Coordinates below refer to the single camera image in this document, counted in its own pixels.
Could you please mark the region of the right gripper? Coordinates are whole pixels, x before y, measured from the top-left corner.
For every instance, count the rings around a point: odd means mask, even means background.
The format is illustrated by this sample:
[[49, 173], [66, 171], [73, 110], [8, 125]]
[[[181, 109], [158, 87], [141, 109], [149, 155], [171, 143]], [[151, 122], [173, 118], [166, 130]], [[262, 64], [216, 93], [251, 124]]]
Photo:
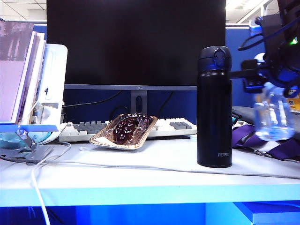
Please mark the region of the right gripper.
[[[245, 92], [262, 92], [265, 76], [258, 73], [257, 60], [244, 60], [242, 71], [231, 72], [231, 79], [242, 79]], [[283, 88], [286, 98], [294, 98], [300, 93], [300, 45], [282, 44], [267, 52], [267, 79]]]

